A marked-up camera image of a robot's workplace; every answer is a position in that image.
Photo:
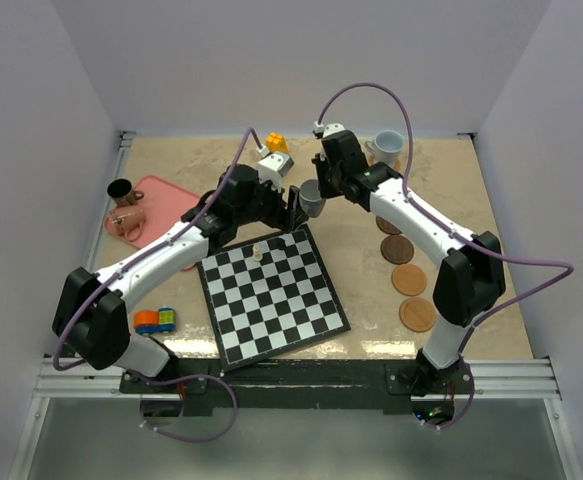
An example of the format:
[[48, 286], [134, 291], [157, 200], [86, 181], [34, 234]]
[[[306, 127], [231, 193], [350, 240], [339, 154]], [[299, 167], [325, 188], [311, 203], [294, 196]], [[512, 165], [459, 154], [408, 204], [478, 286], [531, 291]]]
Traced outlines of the grey printed mug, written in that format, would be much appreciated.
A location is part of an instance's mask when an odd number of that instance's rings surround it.
[[299, 189], [299, 205], [309, 218], [319, 217], [326, 205], [322, 197], [317, 179], [308, 179], [302, 183]]

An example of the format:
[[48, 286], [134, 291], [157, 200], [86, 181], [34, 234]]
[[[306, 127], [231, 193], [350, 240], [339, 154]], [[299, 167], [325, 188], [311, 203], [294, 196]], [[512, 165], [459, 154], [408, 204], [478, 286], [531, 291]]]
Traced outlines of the light blue cup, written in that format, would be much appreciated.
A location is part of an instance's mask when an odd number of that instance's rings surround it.
[[366, 140], [364, 146], [374, 158], [375, 163], [394, 166], [405, 145], [404, 137], [397, 131], [384, 130], [372, 140]]

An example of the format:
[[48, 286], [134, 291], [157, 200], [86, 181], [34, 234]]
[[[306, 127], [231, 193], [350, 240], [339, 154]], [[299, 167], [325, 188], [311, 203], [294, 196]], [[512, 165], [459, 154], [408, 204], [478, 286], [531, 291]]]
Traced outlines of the dark wooden coaster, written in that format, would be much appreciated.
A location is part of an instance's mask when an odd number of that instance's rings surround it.
[[380, 245], [381, 255], [395, 265], [409, 263], [415, 254], [412, 242], [403, 235], [389, 235]]
[[383, 233], [387, 235], [400, 235], [402, 233], [398, 227], [392, 225], [390, 222], [380, 216], [376, 217], [376, 225]]

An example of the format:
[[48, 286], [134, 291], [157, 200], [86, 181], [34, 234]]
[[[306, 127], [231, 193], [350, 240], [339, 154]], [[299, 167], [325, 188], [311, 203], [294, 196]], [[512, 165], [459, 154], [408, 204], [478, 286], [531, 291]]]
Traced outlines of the black white chessboard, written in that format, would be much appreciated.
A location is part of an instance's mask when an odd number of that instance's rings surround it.
[[[284, 250], [274, 248], [279, 237]], [[261, 262], [252, 259], [254, 245]], [[198, 262], [197, 272], [225, 371], [351, 329], [308, 225], [225, 247]]]

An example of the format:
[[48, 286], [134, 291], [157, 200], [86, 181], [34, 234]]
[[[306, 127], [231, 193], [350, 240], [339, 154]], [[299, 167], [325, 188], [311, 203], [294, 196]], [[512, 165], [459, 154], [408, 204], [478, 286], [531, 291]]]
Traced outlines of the light wooden coaster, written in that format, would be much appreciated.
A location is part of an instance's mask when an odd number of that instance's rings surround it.
[[408, 330], [423, 333], [434, 327], [436, 310], [426, 299], [408, 298], [399, 307], [399, 318]]
[[417, 265], [402, 264], [394, 268], [391, 274], [393, 287], [402, 295], [418, 296], [427, 287], [427, 277]]

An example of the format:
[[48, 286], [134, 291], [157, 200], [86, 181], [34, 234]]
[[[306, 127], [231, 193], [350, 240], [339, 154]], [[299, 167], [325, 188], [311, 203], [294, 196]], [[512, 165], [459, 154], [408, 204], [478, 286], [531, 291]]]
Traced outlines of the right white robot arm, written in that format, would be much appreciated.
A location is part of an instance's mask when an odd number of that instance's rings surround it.
[[440, 214], [391, 166], [368, 164], [358, 138], [343, 125], [318, 125], [314, 135], [321, 143], [312, 160], [321, 197], [343, 196], [388, 221], [438, 270], [435, 325], [402, 379], [416, 395], [440, 392], [459, 367], [470, 324], [506, 290], [500, 241], [489, 231], [476, 235]]

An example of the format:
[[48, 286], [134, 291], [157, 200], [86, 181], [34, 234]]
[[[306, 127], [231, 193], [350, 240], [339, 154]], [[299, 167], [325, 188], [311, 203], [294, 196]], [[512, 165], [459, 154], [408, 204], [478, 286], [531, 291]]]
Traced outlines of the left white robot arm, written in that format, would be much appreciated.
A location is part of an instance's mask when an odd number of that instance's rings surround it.
[[96, 370], [118, 366], [140, 373], [156, 392], [171, 390], [178, 380], [174, 354], [135, 333], [128, 312], [175, 273], [217, 253], [239, 227], [261, 222], [289, 232], [306, 221], [298, 209], [297, 188], [282, 186], [292, 166], [290, 159], [275, 166], [271, 158], [255, 167], [232, 165], [217, 188], [156, 241], [96, 273], [73, 270], [52, 325], [59, 344]]

